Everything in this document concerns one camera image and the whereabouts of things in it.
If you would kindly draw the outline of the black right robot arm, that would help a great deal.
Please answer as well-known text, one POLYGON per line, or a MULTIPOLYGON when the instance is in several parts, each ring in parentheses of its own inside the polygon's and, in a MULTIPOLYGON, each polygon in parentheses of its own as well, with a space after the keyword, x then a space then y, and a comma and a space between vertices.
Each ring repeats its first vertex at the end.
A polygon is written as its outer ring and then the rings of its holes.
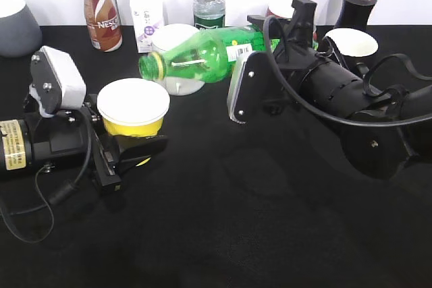
POLYGON ((268 48, 266 68, 290 100, 314 115, 340 139, 346 159, 361 173, 389 179, 417 163, 431 162, 431 87, 411 92, 401 84, 383 90, 371 83, 388 61, 398 61, 412 77, 430 82, 410 58, 388 55, 373 66, 364 57, 377 52, 377 41, 352 28, 330 30, 323 48, 314 50, 316 3, 293 0, 290 19, 250 15, 268 48))

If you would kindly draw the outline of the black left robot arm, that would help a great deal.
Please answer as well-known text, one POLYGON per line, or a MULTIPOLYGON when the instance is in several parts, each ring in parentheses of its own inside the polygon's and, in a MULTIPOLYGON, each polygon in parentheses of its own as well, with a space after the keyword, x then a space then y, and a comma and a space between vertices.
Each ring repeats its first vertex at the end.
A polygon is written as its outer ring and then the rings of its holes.
POLYGON ((26 97, 23 119, 1 122, 1 176, 11 177, 41 167, 69 168, 90 157, 86 174, 108 194, 121 189, 121 176, 165 150, 167 136, 111 135, 97 113, 97 97, 84 99, 80 112, 60 110, 44 118, 36 101, 26 97))

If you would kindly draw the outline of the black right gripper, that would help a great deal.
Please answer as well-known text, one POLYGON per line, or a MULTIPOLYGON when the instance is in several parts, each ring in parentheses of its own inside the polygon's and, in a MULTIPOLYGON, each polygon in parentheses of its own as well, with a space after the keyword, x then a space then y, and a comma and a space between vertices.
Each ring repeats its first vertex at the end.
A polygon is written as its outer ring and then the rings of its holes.
POLYGON ((368 98, 359 77, 312 48, 316 6, 311 0, 292 0, 289 22, 260 15, 247 15, 247 21, 263 32, 266 43, 280 39, 267 56, 294 102, 321 119, 349 123, 353 114, 368 108, 368 98))

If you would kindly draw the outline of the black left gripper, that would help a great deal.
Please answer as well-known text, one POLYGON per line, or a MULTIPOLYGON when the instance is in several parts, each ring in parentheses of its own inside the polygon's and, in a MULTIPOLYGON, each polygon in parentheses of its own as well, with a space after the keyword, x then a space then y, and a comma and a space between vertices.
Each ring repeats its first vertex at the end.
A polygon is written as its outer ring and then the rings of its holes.
MULTIPOLYGON (((81 165, 77 176, 62 180, 52 193, 54 196, 71 196, 78 191, 86 174, 94 177, 100 192, 107 194, 121 188, 121 177, 115 171, 114 156, 103 143, 106 132, 101 129, 98 116, 92 111, 92 102, 78 110, 58 110, 52 117, 43 117, 40 105, 28 94, 24 100, 22 135, 28 168, 51 169, 81 165)), ((116 169, 126 173, 152 156, 163 152, 167 136, 116 136, 118 147, 116 169)))

